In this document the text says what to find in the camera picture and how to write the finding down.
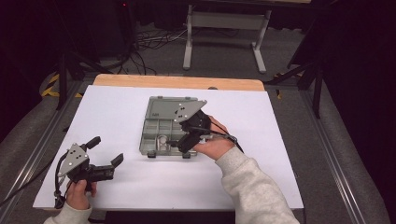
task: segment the white table surface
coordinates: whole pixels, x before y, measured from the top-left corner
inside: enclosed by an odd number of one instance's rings
[[[220,183],[220,168],[206,155],[142,156],[139,144],[150,96],[197,97],[207,100],[202,110],[223,123],[237,137],[245,153],[279,185],[290,208],[303,208],[290,161],[266,91],[210,91],[191,89],[90,86],[49,168],[33,207],[54,206],[54,173],[59,158],[73,143],[100,136],[88,150],[90,164],[109,165],[120,153],[124,162],[114,179],[98,182],[91,204],[96,209],[140,211],[233,210]],[[65,183],[61,187],[65,192]]]

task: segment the dark background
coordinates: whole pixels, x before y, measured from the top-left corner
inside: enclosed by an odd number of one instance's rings
[[[396,78],[393,74],[396,62],[396,14],[392,11],[394,7],[385,0],[359,1],[358,4],[340,2],[334,8],[344,9],[344,13],[316,19],[293,63],[312,60],[323,40],[341,30],[322,64],[324,78],[362,161],[382,194],[390,219],[396,222]],[[312,4],[326,5],[327,2],[314,1]],[[151,4],[136,5],[134,9],[136,17],[143,24],[155,22],[158,28],[164,29],[179,28],[187,12],[186,6]],[[92,39],[76,41],[79,36],[90,36],[81,34],[84,29],[73,25],[73,17],[82,26],[92,22],[81,16],[84,14],[83,9],[78,10],[80,14],[76,12],[67,12],[66,7],[63,7],[62,12],[69,19],[68,29],[72,31],[74,42],[94,42]],[[75,14],[72,17],[67,16],[68,13]],[[311,16],[275,10],[270,26],[307,31],[312,21]],[[56,70],[59,46],[53,44],[51,37],[54,34],[37,8],[27,4],[26,0],[2,2],[0,33],[2,141],[19,120],[40,102],[38,88],[44,78]],[[122,48],[117,43],[113,46],[114,49]],[[100,54],[89,46],[88,49],[81,49],[76,44],[71,48],[78,49],[81,54],[94,60]]]

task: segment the gray floor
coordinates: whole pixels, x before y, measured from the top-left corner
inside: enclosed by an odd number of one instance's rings
[[[304,36],[298,31],[272,29],[267,31],[262,46],[262,56],[267,67],[266,75],[258,73],[249,47],[255,37],[256,33],[250,31],[241,31],[235,37],[226,37],[219,32],[207,30],[199,32],[193,37],[189,71],[182,69],[185,46],[183,39],[173,41],[160,49],[146,49],[140,53],[146,66],[155,69],[162,76],[270,80],[274,74],[288,71],[286,65]],[[137,74],[136,67],[131,61],[123,67],[122,73]],[[84,92],[92,80],[93,78],[87,77],[79,91]],[[310,116],[310,108],[304,104],[302,93],[293,88],[281,88],[282,97],[278,99],[273,87],[266,89],[275,110],[292,168],[297,176],[306,208],[306,223],[354,223],[354,219],[351,219],[347,211],[343,194],[340,193],[339,186],[334,180],[334,173],[325,156],[323,143]],[[0,144],[0,198],[6,197],[50,119],[56,113],[57,100],[56,97],[44,97],[43,101],[21,120]],[[80,100],[81,98],[73,98],[70,106],[67,107],[60,124],[49,140],[46,152],[36,168],[37,171],[50,160],[62,143],[65,136],[64,128],[71,123]],[[329,136],[334,155],[343,169],[365,222],[389,223],[382,198],[364,169],[325,86],[320,103],[320,115],[319,122]],[[44,175],[40,176],[23,192],[18,204],[4,223],[42,223],[46,217],[56,215],[53,212],[32,208],[41,186],[40,179],[43,178]],[[303,223],[302,211],[294,211],[294,213]],[[104,218],[104,215],[103,211],[96,211],[92,217]]]

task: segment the cable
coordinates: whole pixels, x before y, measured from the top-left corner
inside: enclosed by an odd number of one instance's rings
[[[195,130],[195,131],[201,131],[201,132],[206,132],[206,133],[215,133],[215,134],[218,134],[218,135],[222,136],[223,138],[232,141],[232,142],[238,147],[238,149],[239,149],[242,153],[245,153],[244,150],[241,148],[241,146],[239,146],[238,140],[236,139],[236,137],[230,135],[230,134],[227,133],[227,132],[226,132],[226,134],[224,134],[224,133],[219,133],[219,132],[216,132],[216,131],[213,131],[213,130],[209,130],[209,129],[205,129],[205,128],[200,128],[200,127],[189,127],[189,129],[192,130],[192,131]]]
[[[71,185],[72,185],[72,182],[69,181],[69,183],[67,183],[67,189],[66,189],[66,191],[64,192],[64,197],[66,197],[67,191],[69,191]]]
[[[218,128],[220,128],[222,131],[224,131],[225,133],[229,134],[227,131],[225,131],[223,128],[221,128],[217,123],[214,123],[211,121],[212,124],[216,125]],[[241,146],[239,145],[238,141],[235,141],[236,146],[239,148],[239,150],[241,150],[241,152],[245,153],[244,150],[241,148]]]
[[[21,190],[29,186],[33,181],[35,181],[49,166],[52,164],[53,160],[55,159],[55,156],[50,159],[50,161],[35,175],[32,179],[30,179],[28,182],[26,182],[24,185],[22,185],[19,189],[15,190],[12,192],[8,197],[6,197],[1,203],[0,207],[2,207],[5,203],[7,203],[9,200],[11,200],[15,195],[17,195]]]
[[[142,49],[140,49],[140,51],[145,50],[145,49],[159,49],[163,46],[165,46],[166,44],[175,41],[177,39],[184,39],[181,38],[181,36],[186,32],[187,30],[183,30],[180,34],[177,35],[177,31],[174,31],[172,33],[166,32],[166,34],[164,35],[159,35],[159,36],[154,36],[151,37],[148,34],[148,37],[145,38],[141,38],[138,39],[138,46],[142,47]],[[151,46],[152,42],[158,42],[156,45]]]
[[[53,192],[53,195],[56,197],[55,199],[55,208],[56,209],[60,209],[64,207],[64,202],[66,201],[66,198],[64,196],[62,196],[61,191],[59,190],[60,185],[59,185],[59,178],[58,178],[58,174],[59,174],[59,170],[61,169],[61,164],[62,161],[64,161],[64,159],[67,156],[68,151],[66,151],[62,157],[59,159],[58,164],[56,166],[56,171],[55,171],[55,191]]]
[[[135,54],[136,54],[136,55],[140,58],[140,60],[142,61],[143,69],[145,70],[145,75],[146,75],[146,74],[147,74],[147,70],[146,70],[145,61],[143,60],[142,56],[141,56],[138,52],[135,52]]]
[[[121,70],[122,70],[122,65],[120,66],[120,70],[117,72],[117,74],[119,74],[121,72]]]
[[[134,63],[134,65],[135,65],[136,67],[137,67],[137,66],[144,67],[145,69],[148,69],[148,70],[153,71],[153,72],[154,72],[154,75],[157,76],[157,71],[155,71],[154,69],[152,69],[152,68],[150,68],[150,67],[147,67],[145,64],[140,64],[140,63],[136,62],[132,57],[131,57],[131,60],[132,60],[132,62]]]
[[[128,75],[128,68],[125,70],[125,68],[122,67],[122,70],[124,70],[125,74]]]

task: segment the gray sleeve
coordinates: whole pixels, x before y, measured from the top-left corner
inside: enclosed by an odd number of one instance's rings
[[[87,210],[77,210],[65,203],[61,213],[56,217],[47,218],[44,224],[89,224],[91,211],[91,207]]]
[[[233,199],[235,223],[299,223],[275,181],[254,159],[233,147],[216,161]]]

